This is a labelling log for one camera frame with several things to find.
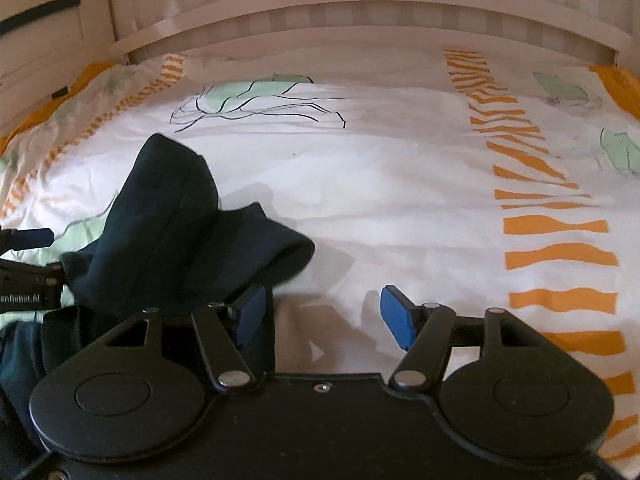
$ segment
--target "metal bolt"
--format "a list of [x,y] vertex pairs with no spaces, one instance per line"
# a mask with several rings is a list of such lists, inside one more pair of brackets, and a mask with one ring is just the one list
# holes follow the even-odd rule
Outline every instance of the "metal bolt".
[[52,471],[47,476],[47,480],[68,480],[68,476],[63,471]]
[[396,384],[401,388],[422,386],[427,382],[427,376],[418,370],[402,370],[394,375]]
[[229,370],[222,372],[218,376],[218,381],[227,388],[241,388],[251,382],[251,377],[241,370]]
[[328,394],[331,391],[331,385],[328,383],[318,383],[314,386],[314,391],[319,394]]

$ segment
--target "white bed sheet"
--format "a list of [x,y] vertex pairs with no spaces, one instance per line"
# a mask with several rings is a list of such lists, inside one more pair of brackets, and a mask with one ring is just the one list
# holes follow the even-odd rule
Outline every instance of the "white bed sheet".
[[[442,50],[334,45],[257,60],[169,56],[114,67],[47,123],[12,140],[0,186],[2,225],[62,234],[72,222],[100,216],[142,144],[161,132],[206,158],[223,208],[258,201],[268,216],[316,243],[309,266],[276,290],[278,370],[388,376],[403,352],[380,318],[387,283],[417,303],[437,301],[462,315],[510,308],[541,332],[563,333],[572,355],[616,388],[615,419],[622,422],[602,454],[623,457],[614,464],[635,475],[640,182],[612,165],[600,137],[603,130],[627,132],[640,142],[640,124],[586,68],[492,56],[485,65],[479,56],[459,56],[449,53],[447,64]],[[536,79],[535,71],[543,75]],[[495,81],[496,89],[476,97],[507,101],[481,104],[456,91],[465,82],[452,78],[470,72]],[[480,80],[468,77],[468,84]],[[281,81],[229,83],[262,78]],[[158,80],[164,83],[154,86]],[[296,84],[288,88],[284,80]],[[245,103],[247,97],[253,99]],[[493,114],[502,108],[513,113]],[[491,122],[505,116],[511,119]],[[506,129],[475,131],[494,124]],[[500,146],[535,156],[551,173]],[[495,166],[553,184],[503,178]],[[561,185],[567,182],[579,189]],[[495,190],[550,197],[496,200]],[[584,194],[590,198],[577,196]],[[548,202],[584,207],[533,206]],[[531,216],[583,226],[505,234],[539,225]],[[511,218],[519,220],[505,223]],[[542,254],[548,259],[526,263],[550,246],[558,247]],[[559,296],[527,305],[532,296],[522,293],[539,288],[600,294],[588,295],[595,300],[586,307]],[[473,355],[456,352],[451,368]]]

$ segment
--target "bed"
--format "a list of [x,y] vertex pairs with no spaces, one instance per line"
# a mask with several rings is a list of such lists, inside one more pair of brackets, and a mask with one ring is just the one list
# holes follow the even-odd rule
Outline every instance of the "bed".
[[278,370],[388,376],[387,283],[507,308],[605,380],[601,455],[640,472],[640,0],[163,1],[50,15],[79,28],[73,51],[0,37],[2,227],[58,237],[10,257],[98,237],[161,132],[207,159],[224,209],[260,202],[316,243],[275,291]]

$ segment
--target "mattress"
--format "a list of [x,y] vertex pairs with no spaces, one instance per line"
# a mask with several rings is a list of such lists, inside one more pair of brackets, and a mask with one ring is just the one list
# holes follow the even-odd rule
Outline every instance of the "mattress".
[[[388,283],[460,315],[503,307],[606,381],[616,412],[600,452],[632,476],[639,89],[615,68],[472,48],[332,44],[113,66],[4,150],[2,226],[58,237],[8,257],[44,264],[98,237],[161,132],[206,158],[222,208],[260,202],[316,243],[275,291],[278,370],[388,377],[403,356],[380,317]],[[477,357],[455,352],[449,372]]]

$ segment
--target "screw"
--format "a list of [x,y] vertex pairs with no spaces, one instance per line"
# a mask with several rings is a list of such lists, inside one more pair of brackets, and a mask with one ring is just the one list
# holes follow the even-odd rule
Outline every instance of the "screw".
[[394,375],[396,384],[401,388],[422,386],[427,382],[427,376],[418,370],[402,370]]
[[251,377],[241,370],[229,370],[218,376],[218,381],[227,388],[241,388],[251,382]]
[[314,391],[319,394],[328,394],[331,391],[331,385],[328,383],[318,383],[314,386]]

